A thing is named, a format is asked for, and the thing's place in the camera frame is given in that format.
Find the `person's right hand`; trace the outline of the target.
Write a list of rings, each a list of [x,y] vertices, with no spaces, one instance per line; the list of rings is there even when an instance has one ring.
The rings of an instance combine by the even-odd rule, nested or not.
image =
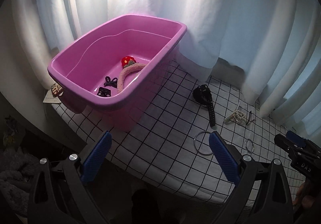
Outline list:
[[[296,197],[293,201],[293,209],[311,208],[315,200],[315,194],[312,191],[311,184],[308,181],[305,181],[297,190]]]

